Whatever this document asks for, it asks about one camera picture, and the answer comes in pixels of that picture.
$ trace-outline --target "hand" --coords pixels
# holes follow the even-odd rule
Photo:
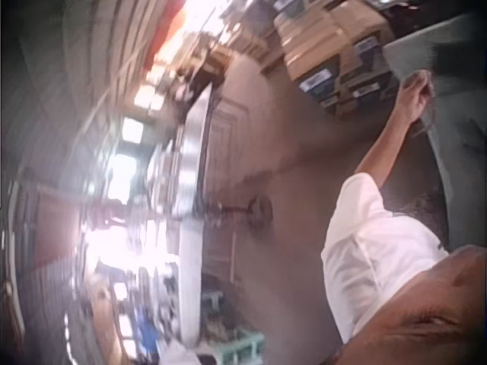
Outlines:
[[[405,78],[399,87],[393,116],[410,126],[421,117],[432,97],[431,72],[415,71]]]

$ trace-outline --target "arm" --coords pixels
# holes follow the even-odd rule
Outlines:
[[[411,124],[421,117],[432,95],[431,75],[417,71],[401,84],[396,105],[380,137],[355,173],[368,173],[379,188],[392,170]]]

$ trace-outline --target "concrete floor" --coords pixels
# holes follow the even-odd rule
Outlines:
[[[283,67],[264,78],[245,58],[234,61],[222,93],[246,105],[249,117],[227,128],[227,143],[210,146],[210,158],[224,159],[211,166],[226,167],[228,178],[213,179],[208,197],[245,206],[254,195],[266,194],[274,221],[265,236],[253,235],[241,222],[208,228],[205,272],[222,280],[241,315],[266,335],[269,365],[318,364],[341,345],[323,285],[326,229],[343,181],[380,133],[392,102],[338,120],[303,95]],[[383,188],[385,205],[398,209],[434,188],[442,192],[428,139],[409,139]],[[441,202],[433,209],[445,222]],[[230,257],[233,231],[230,284],[224,258]]]

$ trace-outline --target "short sleeve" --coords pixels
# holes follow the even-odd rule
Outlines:
[[[355,174],[343,183],[329,222],[325,246],[353,235],[368,221],[391,216],[392,213],[384,208],[374,179],[367,173]]]

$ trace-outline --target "man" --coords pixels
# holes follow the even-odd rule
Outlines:
[[[325,363],[487,363],[485,249],[448,255],[425,225],[385,210],[379,192],[432,93],[428,71],[402,83],[381,136],[343,184],[322,260],[345,347]]]

